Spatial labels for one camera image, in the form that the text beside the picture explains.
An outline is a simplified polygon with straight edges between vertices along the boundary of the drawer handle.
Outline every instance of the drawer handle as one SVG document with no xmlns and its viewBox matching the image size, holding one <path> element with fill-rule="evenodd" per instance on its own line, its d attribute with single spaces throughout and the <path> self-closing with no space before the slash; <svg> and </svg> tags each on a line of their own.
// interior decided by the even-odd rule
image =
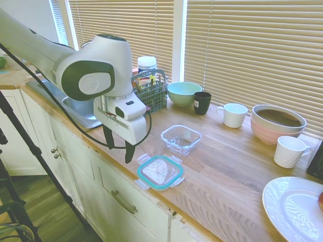
<svg viewBox="0 0 323 242">
<path fill-rule="evenodd" d="M 127 206 L 126 204 L 124 204 L 118 197 L 117 195 L 119 194 L 119 191 L 118 190 L 115 190 L 115 191 L 111 191 L 111 194 L 112 196 L 117 200 L 117 202 L 122 206 L 124 207 L 127 211 L 131 212 L 132 214 L 135 214 L 136 213 L 136 206 L 133 205 L 132 207 L 129 207 Z"/>
</svg>

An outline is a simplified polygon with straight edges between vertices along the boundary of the cabinet door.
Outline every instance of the cabinet door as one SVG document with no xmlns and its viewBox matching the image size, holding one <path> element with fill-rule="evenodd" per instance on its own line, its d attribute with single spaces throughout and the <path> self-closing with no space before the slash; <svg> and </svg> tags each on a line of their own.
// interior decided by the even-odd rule
<svg viewBox="0 0 323 242">
<path fill-rule="evenodd" d="M 35 145 L 39 146 L 35 130 L 31 123 L 20 90 L 3 90 L 2 92 L 30 138 L 33 140 Z M 30 152 L 28 146 L 21 138 L 16 128 L 2 111 L 0 111 L 0 127 L 8 140 L 8 143 L 6 145 L 2 145 L 1 149 L 3 150 L 2 156 L 4 158 L 4 164 L 9 174 L 11 176 L 46 174 L 36 157 Z"/>
<path fill-rule="evenodd" d="M 176 215 L 171 224 L 171 241 L 170 242 L 210 242 L 195 228 L 183 223 L 181 217 Z"/>
<path fill-rule="evenodd" d="M 51 117 L 26 93 L 23 92 L 22 94 L 40 143 L 42 156 L 62 187 L 73 199 L 75 197 L 73 183 L 64 159 L 65 154 L 54 137 L 50 125 Z M 53 154 L 52 149 L 57 149 L 57 151 Z M 61 154 L 61 156 L 55 159 L 55 155 L 58 154 Z"/>
<path fill-rule="evenodd" d="M 108 162 L 93 157 L 93 171 L 95 180 L 105 190 L 108 210 L 113 210 L 117 218 L 117 238 L 121 242 L 167 242 L 169 214 L 162 210 L 156 199 L 150 200 L 134 185 L 134 182 L 120 171 L 112 168 Z M 136 207 L 134 214 L 125 207 Z"/>
<path fill-rule="evenodd" d="M 107 210 L 105 205 L 105 194 L 101 187 L 90 180 L 82 170 L 80 170 L 68 158 L 70 173 L 81 202 L 81 210 L 86 219 L 99 234 L 103 241 L 111 242 L 115 240 L 115 211 Z"/>
<path fill-rule="evenodd" d="M 116 200 L 106 199 L 106 206 L 114 210 L 117 217 L 117 241 L 120 242 L 157 242 L 157 237 L 144 226 L 132 213 Z"/>
</svg>

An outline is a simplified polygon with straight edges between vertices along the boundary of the wall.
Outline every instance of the wall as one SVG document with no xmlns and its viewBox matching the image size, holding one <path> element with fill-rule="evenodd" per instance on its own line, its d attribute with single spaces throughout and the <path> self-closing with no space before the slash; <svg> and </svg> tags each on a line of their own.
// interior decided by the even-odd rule
<svg viewBox="0 0 323 242">
<path fill-rule="evenodd" d="M 0 0 L 0 8 L 46 39 L 59 41 L 49 0 Z"/>
</svg>

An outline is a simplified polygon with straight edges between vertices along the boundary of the window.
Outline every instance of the window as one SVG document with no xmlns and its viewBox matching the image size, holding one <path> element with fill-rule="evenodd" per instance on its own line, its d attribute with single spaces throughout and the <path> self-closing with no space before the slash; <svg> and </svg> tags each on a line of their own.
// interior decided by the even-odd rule
<svg viewBox="0 0 323 242">
<path fill-rule="evenodd" d="M 68 45 L 65 27 L 63 23 L 62 13 L 59 5 L 59 0 L 49 0 L 52 16 L 56 27 L 56 32 L 59 38 L 59 42 L 64 45 Z"/>
<path fill-rule="evenodd" d="M 133 67 L 143 55 L 157 58 L 158 68 L 171 77 L 173 0 L 69 0 L 78 46 L 96 34 L 128 40 Z"/>
<path fill-rule="evenodd" d="M 134 67 L 154 55 L 173 81 L 200 84 L 213 104 L 282 106 L 323 137 L 322 0 L 50 1 L 69 2 L 68 36 L 79 46 L 98 33 L 124 37 Z"/>
<path fill-rule="evenodd" d="M 322 30 L 322 0 L 188 0 L 184 80 L 216 105 L 294 110 L 322 137 Z"/>
</svg>

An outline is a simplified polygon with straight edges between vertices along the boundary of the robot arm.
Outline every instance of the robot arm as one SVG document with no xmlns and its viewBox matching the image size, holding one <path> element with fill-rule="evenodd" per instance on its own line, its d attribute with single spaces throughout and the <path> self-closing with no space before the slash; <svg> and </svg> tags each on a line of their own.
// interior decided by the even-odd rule
<svg viewBox="0 0 323 242">
<path fill-rule="evenodd" d="M 0 23 L 0 43 L 10 52 L 37 67 L 67 96 L 95 98 L 94 115 L 103 124 L 107 146 L 115 148 L 114 131 L 126 141 L 130 162 L 135 145 L 146 135 L 146 106 L 132 93 L 129 43 L 99 34 L 76 51 L 43 38 L 1 8 Z"/>
<path fill-rule="evenodd" d="M 125 39 L 99 34 L 76 51 L 48 41 L 2 9 L 0 23 L 5 23 L 0 26 L 0 42 L 69 97 L 85 101 L 107 93 L 124 96 L 132 92 L 131 50 Z"/>
</svg>

